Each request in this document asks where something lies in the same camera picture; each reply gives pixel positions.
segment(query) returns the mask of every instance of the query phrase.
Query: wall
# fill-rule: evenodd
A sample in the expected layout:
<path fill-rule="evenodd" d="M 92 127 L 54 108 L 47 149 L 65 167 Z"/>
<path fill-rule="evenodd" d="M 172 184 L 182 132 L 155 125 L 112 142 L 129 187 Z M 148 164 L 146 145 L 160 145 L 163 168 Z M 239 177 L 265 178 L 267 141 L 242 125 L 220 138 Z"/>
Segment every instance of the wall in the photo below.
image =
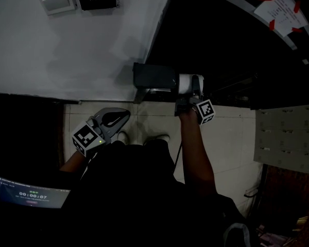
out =
<path fill-rule="evenodd" d="M 309 174 L 309 105 L 256 111 L 254 161 Z"/>
<path fill-rule="evenodd" d="M 133 100 L 132 64 L 145 60 L 166 2 L 47 16 L 39 0 L 0 0 L 0 93 Z"/>

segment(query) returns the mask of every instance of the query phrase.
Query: white wall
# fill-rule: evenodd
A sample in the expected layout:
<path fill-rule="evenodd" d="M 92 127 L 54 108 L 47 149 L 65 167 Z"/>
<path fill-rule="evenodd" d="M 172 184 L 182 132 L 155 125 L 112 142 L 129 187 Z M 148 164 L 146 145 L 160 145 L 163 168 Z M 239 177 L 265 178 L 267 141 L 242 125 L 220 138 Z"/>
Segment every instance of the white wall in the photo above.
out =
<path fill-rule="evenodd" d="M 0 0 L 0 93 L 133 100 L 132 64 L 145 60 L 166 2 L 47 16 L 39 0 Z"/>

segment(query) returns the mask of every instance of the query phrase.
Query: person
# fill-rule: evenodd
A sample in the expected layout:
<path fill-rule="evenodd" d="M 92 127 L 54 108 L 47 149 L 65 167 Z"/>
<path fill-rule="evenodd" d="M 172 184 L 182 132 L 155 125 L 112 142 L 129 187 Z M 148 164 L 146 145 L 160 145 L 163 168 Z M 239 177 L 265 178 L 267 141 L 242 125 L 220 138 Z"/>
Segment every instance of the person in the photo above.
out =
<path fill-rule="evenodd" d="M 197 235 L 210 246 L 254 246 L 256 236 L 233 201 L 217 193 L 196 112 L 190 109 L 179 117 L 185 184 L 173 176 L 168 135 L 140 146 L 128 145 L 121 132 L 90 162 L 77 151 L 61 167 L 77 177 L 63 209 L 73 211 L 73 221 L 96 220 L 101 229 L 87 230 L 97 233 L 125 231 L 130 238 L 176 232 Z"/>

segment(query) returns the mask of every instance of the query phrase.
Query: floor tile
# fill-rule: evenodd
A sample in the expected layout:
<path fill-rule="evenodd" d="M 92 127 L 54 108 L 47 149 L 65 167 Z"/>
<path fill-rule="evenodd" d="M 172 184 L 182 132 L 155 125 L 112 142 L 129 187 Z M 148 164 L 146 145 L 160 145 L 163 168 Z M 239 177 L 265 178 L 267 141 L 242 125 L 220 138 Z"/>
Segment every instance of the floor tile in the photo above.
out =
<path fill-rule="evenodd" d="M 63 134 L 68 133 L 70 131 L 70 114 L 63 114 Z"/>
<path fill-rule="evenodd" d="M 259 184 L 262 164 L 256 162 L 214 174 L 217 192 L 231 198 L 236 205 L 246 201 L 246 190 Z"/>
<path fill-rule="evenodd" d="M 255 118 L 255 110 L 249 108 L 241 108 L 242 118 Z"/>
<path fill-rule="evenodd" d="M 246 203 L 245 203 L 245 209 L 244 209 L 244 214 L 243 216 L 245 218 L 247 218 L 251 208 L 252 208 L 252 204 L 254 203 L 254 198 L 249 198 L 247 199 Z"/>
<path fill-rule="evenodd" d="M 63 113 L 70 113 L 71 106 L 70 104 L 64 104 Z"/>
<path fill-rule="evenodd" d="M 174 116 L 174 102 L 143 101 L 139 104 L 139 115 Z"/>
<path fill-rule="evenodd" d="M 214 173 L 240 166 L 243 137 L 241 118 L 214 117 L 201 127 L 201 134 Z"/>
<path fill-rule="evenodd" d="M 242 116 L 242 108 L 214 105 L 215 117 L 236 117 Z"/>
<path fill-rule="evenodd" d="M 73 132 L 82 121 L 87 121 L 92 115 L 93 114 L 70 114 L 70 132 Z"/>
<path fill-rule="evenodd" d="M 63 154 L 64 154 L 64 162 L 67 162 L 71 157 L 70 152 L 70 134 L 65 133 L 63 135 Z"/>
<path fill-rule="evenodd" d="M 184 179 L 180 179 L 180 180 L 178 180 L 178 182 L 181 182 L 181 183 L 185 184 L 185 180 Z"/>
<path fill-rule="evenodd" d="M 138 114 L 137 104 L 131 102 L 83 102 L 82 104 L 71 104 L 70 113 L 94 115 L 103 108 L 123 108 L 130 111 L 131 115 Z"/>
<path fill-rule="evenodd" d="M 244 218 L 246 217 L 246 205 L 247 205 L 247 200 L 236 206 L 240 214 L 243 215 Z"/>
<path fill-rule="evenodd" d="M 243 118 L 241 166 L 253 163 L 255 148 L 255 118 Z"/>
<path fill-rule="evenodd" d="M 174 171 L 174 177 L 177 181 L 184 179 L 182 149 L 179 155 L 179 159 L 177 160 L 176 168 Z"/>
<path fill-rule="evenodd" d="M 178 117 L 139 115 L 139 145 L 142 145 L 149 137 L 155 137 L 161 134 L 168 134 L 170 136 L 168 148 L 170 156 L 175 162 L 181 144 L 180 129 L 180 119 Z"/>

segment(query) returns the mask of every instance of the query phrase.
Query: paper sheet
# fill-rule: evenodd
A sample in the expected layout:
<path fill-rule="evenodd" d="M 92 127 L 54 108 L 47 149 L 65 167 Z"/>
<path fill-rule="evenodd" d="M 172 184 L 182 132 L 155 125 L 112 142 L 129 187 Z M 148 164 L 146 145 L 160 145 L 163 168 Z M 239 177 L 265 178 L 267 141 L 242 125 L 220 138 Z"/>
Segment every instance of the paper sheet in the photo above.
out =
<path fill-rule="evenodd" d="M 307 25 L 302 13 L 294 13 L 295 3 L 292 0 L 264 1 L 254 11 L 268 23 L 274 20 L 274 28 L 283 37 L 292 32 L 292 28 L 301 28 Z"/>

